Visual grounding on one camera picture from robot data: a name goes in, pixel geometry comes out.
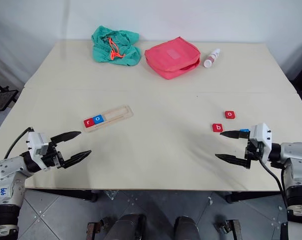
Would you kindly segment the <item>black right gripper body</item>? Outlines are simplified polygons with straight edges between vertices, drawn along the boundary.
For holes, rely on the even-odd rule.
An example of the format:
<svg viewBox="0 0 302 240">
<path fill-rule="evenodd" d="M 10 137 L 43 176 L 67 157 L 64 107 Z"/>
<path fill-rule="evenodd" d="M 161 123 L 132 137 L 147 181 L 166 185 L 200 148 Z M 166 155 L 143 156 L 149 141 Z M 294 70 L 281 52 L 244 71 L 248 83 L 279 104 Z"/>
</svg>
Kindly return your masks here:
<svg viewBox="0 0 302 240">
<path fill-rule="evenodd" d="M 262 160 L 264 153 L 264 144 L 261 141 L 249 139 L 245 149 L 246 169 L 250 169 L 251 161 Z"/>
</svg>

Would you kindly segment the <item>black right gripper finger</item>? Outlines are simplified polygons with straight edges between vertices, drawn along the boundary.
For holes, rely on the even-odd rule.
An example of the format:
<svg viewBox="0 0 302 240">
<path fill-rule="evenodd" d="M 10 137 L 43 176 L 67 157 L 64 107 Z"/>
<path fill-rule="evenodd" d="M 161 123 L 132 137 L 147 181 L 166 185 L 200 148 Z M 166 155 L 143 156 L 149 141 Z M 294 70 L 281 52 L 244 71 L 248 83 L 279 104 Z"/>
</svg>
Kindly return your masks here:
<svg viewBox="0 0 302 240">
<path fill-rule="evenodd" d="M 215 156 L 229 164 L 238 165 L 242 167 L 248 167 L 248 161 L 246 159 L 237 158 L 234 155 L 229 154 L 215 154 Z"/>
<path fill-rule="evenodd" d="M 232 139 L 249 139 L 250 131 L 230 130 L 221 132 L 220 135 Z"/>
</svg>

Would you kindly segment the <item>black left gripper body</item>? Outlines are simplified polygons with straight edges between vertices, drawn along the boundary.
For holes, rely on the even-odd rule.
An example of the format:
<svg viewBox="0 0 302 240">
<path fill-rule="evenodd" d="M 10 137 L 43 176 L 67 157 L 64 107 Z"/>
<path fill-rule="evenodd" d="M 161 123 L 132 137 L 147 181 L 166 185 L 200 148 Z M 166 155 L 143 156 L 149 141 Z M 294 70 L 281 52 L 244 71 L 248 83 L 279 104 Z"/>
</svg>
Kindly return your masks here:
<svg viewBox="0 0 302 240">
<path fill-rule="evenodd" d="M 60 151 L 56 150 L 57 145 L 53 142 L 48 144 L 47 152 L 41 157 L 46 167 L 64 167 L 64 159 Z"/>
</svg>

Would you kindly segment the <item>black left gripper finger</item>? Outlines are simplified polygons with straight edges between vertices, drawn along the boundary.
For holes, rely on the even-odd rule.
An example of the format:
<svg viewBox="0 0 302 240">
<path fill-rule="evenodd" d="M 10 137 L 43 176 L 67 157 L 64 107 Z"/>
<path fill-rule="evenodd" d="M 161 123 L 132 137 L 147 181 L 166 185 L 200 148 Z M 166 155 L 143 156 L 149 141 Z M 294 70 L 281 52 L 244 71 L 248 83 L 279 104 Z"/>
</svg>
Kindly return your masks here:
<svg viewBox="0 0 302 240">
<path fill-rule="evenodd" d="M 88 157 L 90 154 L 91 154 L 91 150 L 87 150 L 87 151 L 77 153 L 77 154 L 71 156 L 69 160 L 65 161 L 63 163 L 63 167 L 64 168 L 69 168 L 69 167 L 81 162 L 86 157 Z"/>
<path fill-rule="evenodd" d="M 60 142 L 69 141 L 69 140 L 77 137 L 80 134 L 81 134 L 80 131 L 69 131 L 69 132 L 61 133 L 57 136 L 51 137 L 50 139 L 51 139 L 51 142 L 53 145 L 57 145 Z"/>
</svg>

